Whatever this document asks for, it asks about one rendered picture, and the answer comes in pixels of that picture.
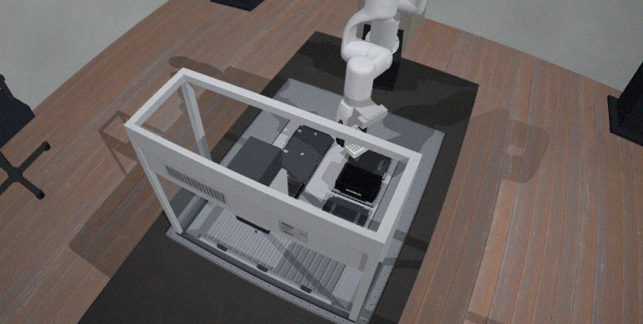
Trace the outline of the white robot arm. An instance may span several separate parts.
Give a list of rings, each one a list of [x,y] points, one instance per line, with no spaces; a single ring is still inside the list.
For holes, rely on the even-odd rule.
[[[361,129],[387,116],[388,110],[383,105],[376,105],[370,97],[373,80],[389,69],[392,54],[398,50],[397,32],[401,12],[420,15],[426,2],[427,0],[366,0],[364,8],[355,13],[347,23],[341,44],[341,56],[347,62],[344,101],[350,106],[362,107],[354,108],[361,115],[356,121]],[[359,24],[367,21],[372,23],[366,39],[356,38]]]

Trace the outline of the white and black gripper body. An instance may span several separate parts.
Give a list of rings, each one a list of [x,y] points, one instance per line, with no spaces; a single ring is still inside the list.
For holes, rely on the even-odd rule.
[[[362,107],[350,106],[344,101],[344,99],[342,99],[337,110],[336,122],[338,122],[341,119],[343,121],[343,125],[349,126],[353,129],[359,127],[356,124],[356,121],[357,121],[357,118],[361,115],[354,108],[362,108]]]

